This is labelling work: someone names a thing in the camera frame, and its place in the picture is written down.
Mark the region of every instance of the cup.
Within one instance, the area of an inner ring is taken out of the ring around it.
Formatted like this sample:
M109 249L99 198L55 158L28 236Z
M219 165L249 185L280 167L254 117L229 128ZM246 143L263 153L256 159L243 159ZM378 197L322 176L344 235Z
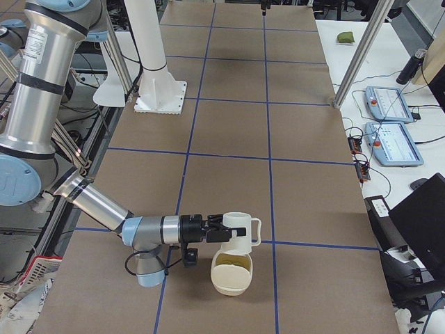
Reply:
M211 282L216 291L226 296L238 296L250 285L253 263L250 255L216 252L211 262Z
M243 212L228 212L222 216L222 224L228 228L245 228L244 237L238 237L236 231L232 231L232 238L229 242L221 245L221 252L232 255L245 255L252 252L252 246L258 246L261 243L261 221L258 218L252 218L251 215ZM252 222L257 221L257 238L252 242Z

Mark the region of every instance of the blue joint cap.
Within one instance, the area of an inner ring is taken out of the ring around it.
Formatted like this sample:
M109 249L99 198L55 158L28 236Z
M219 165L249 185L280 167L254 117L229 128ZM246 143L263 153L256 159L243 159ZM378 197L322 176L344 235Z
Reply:
M3 22L0 22L0 25L6 28L24 28L26 27L25 23L23 23L20 19L6 19Z
M136 275L138 283L142 287L156 287L160 285L165 278L165 271L160 270L156 273L144 273L143 275Z
M56 12L75 12L88 5L91 0L36 0L42 7Z
M105 42L108 38L108 31L93 31L86 36L87 42Z
M19 158L0 154L0 205L12 207L29 202L41 187L34 168Z
M142 217L128 218L122 226L122 242L125 246L133 246L134 236Z
M15 50L5 43L0 42L0 50L3 51L5 56L7 56L8 58L15 55Z

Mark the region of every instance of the white table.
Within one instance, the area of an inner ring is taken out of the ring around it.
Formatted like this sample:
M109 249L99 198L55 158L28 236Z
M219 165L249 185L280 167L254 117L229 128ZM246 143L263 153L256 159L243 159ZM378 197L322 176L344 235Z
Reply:
M338 22L338 21L317 21L318 31L320 33L321 42L325 52L327 64L330 67L330 75L334 84L340 84L343 76L348 68L349 62L357 49L360 38L366 28L367 23L364 22ZM337 43L337 35L343 31L352 31L354 33L354 45L339 45ZM385 23L381 28L373 46L364 61L362 68L357 75L356 81L365 77L375 75L391 74L400 71L405 66L410 55L405 50L402 42L399 40L396 32L391 24ZM348 96L341 107L343 117L350 118L354 126L364 130L364 125L369 121L360 116L360 112L355 106L351 92L353 90L364 90L367 86L386 86L399 87L404 86L396 83L398 73L391 77L378 77L367 79L360 83L353 84ZM404 93L410 92L422 86L408 84ZM365 117L371 117L366 110L364 102L364 94L356 92L355 97L360 109ZM408 105L436 104L437 101L430 92L428 87L422 88L415 93L405 96ZM445 114L441 109L421 109L421 120L408 124L407 128L414 141L427 141L445 135ZM345 128L351 126L349 120L343 120ZM362 144L364 154L371 156L371 151L367 145ZM401 200L407 197L412 191L410 183L425 177L429 178L433 174L439 172L445 175L445 139L434 143L418 145L418 149L425 161L425 164L419 167L382 167L375 160L371 160L371 167L386 175L391 182L391 193L386 201L392 208ZM365 182L363 186L363 197L387 195L389 185L387 181L376 172L370 172L371 181Z

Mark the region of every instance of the mug handle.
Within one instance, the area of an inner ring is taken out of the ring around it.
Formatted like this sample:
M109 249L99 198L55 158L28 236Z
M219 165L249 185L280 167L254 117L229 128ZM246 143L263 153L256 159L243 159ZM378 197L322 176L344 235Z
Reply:
M258 228L257 228L258 240L257 240L257 242L254 242L252 244L252 246L259 246L260 243L261 243L261 220L259 220L258 218L252 218L251 221L257 221L258 222Z

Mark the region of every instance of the green sponge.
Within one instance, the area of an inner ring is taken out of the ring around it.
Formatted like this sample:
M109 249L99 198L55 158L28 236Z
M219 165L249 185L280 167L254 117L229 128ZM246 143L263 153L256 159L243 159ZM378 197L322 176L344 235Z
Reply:
M352 31L344 31L337 36L339 43L354 43L354 35Z

